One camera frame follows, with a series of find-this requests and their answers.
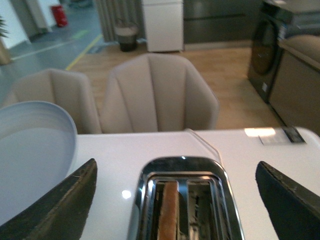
potted plant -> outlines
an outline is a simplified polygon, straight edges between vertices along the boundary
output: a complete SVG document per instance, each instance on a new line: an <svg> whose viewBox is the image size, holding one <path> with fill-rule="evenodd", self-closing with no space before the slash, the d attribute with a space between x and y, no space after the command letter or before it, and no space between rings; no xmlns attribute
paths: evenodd
<svg viewBox="0 0 320 240"><path fill-rule="evenodd" d="M8 49L4 46L1 37L7 37L8 31L5 30L5 21L0 16L0 65L9 64L11 62Z"/></svg>

white countertop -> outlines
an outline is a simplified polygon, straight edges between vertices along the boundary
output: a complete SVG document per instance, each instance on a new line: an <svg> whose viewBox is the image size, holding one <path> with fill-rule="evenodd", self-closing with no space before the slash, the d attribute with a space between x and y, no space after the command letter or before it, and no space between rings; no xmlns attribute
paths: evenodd
<svg viewBox="0 0 320 240"><path fill-rule="evenodd" d="M320 195L320 138L299 128L306 144L263 145L243 129L197 131L218 149L231 184L246 240L278 239L259 195L257 164L265 161ZM78 136L73 170L94 158L96 191L82 240L125 240L140 171L149 161L168 156L199 156L218 160L189 132L100 134ZM124 199L122 191L132 197Z"/></svg>

beige appliance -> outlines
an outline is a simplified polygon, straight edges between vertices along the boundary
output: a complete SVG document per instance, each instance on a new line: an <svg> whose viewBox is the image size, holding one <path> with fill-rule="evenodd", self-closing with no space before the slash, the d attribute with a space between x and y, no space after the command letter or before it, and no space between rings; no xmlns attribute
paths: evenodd
<svg viewBox="0 0 320 240"><path fill-rule="evenodd" d="M142 0L142 10L149 52L184 49L182 0Z"/></svg>
<svg viewBox="0 0 320 240"><path fill-rule="evenodd" d="M298 35L284 49L269 102L284 123L320 135L320 37Z"/></svg>

white bowl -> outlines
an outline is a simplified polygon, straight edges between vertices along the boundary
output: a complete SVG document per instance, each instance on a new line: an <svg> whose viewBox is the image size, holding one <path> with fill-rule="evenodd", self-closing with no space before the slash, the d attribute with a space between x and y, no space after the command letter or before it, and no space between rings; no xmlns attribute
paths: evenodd
<svg viewBox="0 0 320 240"><path fill-rule="evenodd" d="M0 225L62 181L76 149L76 125L58 105L27 101L0 109Z"/></svg>

curtain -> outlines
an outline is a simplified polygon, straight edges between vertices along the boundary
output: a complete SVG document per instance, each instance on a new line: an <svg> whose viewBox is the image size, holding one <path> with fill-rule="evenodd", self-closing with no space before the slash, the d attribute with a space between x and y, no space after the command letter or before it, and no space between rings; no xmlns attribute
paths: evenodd
<svg viewBox="0 0 320 240"><path fill-rule="evenodd" d="M95 0L105 42L117 40L115 26L119 22L138 26L138 38L145 38L141 0Z"/></svg>

